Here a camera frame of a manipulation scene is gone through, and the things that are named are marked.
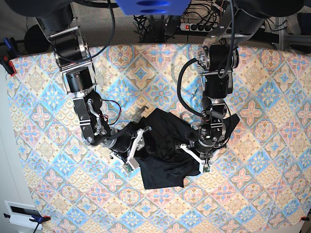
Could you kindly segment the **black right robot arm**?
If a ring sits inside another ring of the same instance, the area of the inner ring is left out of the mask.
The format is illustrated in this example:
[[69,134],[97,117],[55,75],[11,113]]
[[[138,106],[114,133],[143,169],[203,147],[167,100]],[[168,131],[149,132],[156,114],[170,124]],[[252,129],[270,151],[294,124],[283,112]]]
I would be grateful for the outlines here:
[[101,111],[103,99],[96,92],[95,68],[87,42],[81,34],[78,18],[70,0],[7,0],[15,13],[34,17],[39,29],[51,44],[67,93],[74,95],[74,110],[79,118],[82,138],[89,146],[101,145],[111,150],[110,157],[122,163],[130,173],[139,167],[135,152],[143,149],[143,134],[117,130],[110,126]]

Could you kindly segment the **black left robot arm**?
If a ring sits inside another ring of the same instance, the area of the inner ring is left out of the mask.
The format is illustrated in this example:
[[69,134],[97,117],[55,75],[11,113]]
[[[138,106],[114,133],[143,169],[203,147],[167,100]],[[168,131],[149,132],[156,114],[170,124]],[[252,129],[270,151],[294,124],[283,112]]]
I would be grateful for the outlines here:
[[[271,17],[288,17],[300,11],[303,0],[231,0],[215,29],[208,33],[198,50],[198,56],[181,69],[177,80],[177,96],[189,112],[201,117],[196,138],[189,145],[176,146],[192,156],[199,172],[210,172],[211,159],[217,150],[225,148],[231,133],[239,123],[237,115],[225,115],[230,110],[224,99],[233,92],[232,72],[239,64],[238,45],[250,39]],[[202,110],[192,109],[183,100],[181,83],[186,69],[197,63],[203,69]]]

